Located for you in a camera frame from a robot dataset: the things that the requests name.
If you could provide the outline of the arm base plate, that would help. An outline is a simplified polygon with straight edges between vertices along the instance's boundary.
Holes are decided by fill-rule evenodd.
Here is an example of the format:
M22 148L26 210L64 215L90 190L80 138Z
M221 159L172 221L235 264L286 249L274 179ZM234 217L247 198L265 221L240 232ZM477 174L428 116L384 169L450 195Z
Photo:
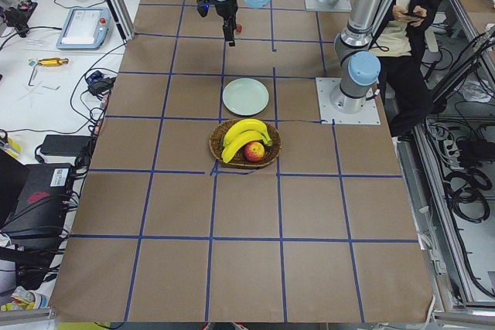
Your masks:
M380 125L377 96L370 87L364 97L349 98L340 78L316 78L320 121L323 124Z
M351 12L350 0L305 0L307 11Z

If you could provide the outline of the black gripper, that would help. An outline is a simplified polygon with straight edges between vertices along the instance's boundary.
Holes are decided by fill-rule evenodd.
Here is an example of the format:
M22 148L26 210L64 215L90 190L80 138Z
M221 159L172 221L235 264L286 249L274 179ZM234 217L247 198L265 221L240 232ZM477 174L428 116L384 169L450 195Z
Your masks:
M229 46L235 46L234 34L237 29L237 0L215 1L215 9L217 14L223 19L223 33L225 42Z

